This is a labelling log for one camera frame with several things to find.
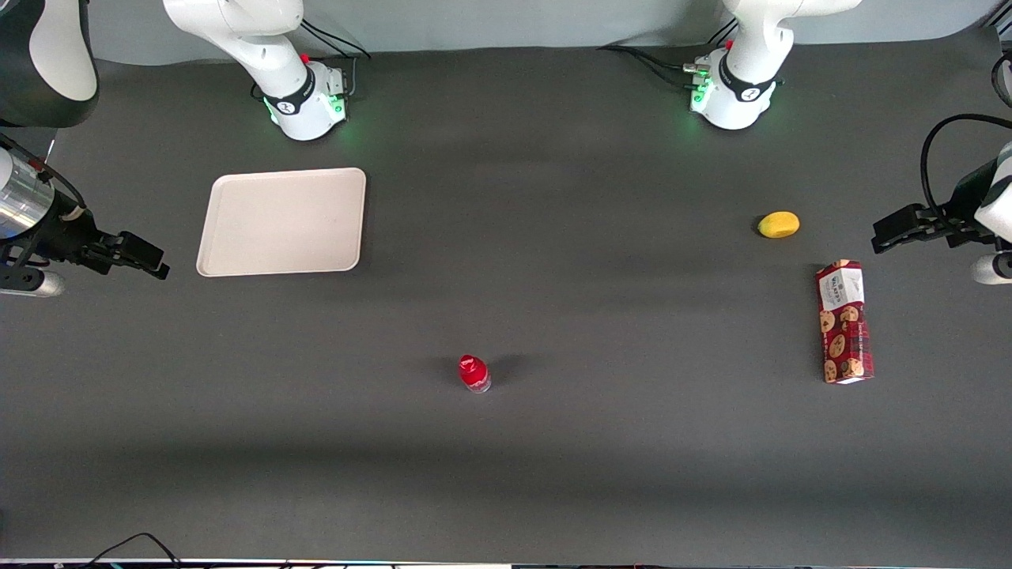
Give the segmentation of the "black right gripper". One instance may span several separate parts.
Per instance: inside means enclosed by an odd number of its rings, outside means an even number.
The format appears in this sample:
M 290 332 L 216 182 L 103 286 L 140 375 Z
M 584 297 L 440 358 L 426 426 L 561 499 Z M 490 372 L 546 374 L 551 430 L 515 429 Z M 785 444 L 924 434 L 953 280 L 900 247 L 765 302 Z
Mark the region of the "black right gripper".
M 72 220 L 50 212 L 32 229 L 2 239 L 1 263 L 3 269 L 48 269 L 54 263 L 70 263 L 103 275 L 122 266 L 166 280 L 170 266 L 162 249 L 134 233 L 119 232 L 117 253 L 116 239 L 97 229 L 90 210 Z

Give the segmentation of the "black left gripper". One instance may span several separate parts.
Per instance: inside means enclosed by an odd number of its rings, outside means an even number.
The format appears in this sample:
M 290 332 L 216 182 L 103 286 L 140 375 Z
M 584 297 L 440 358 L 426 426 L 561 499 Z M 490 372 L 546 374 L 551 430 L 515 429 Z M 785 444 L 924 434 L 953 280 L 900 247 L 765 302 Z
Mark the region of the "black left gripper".
M 976 220 L 997 169 L 997 159 L 973 170 L 954 187 L 950 200 L 942 205 L 905 205 L 872 224 L 872 251 L 882 254 L 897 246 L 946 238 L 949 248 L 969 243 L 998 246 L 1000 238 Z

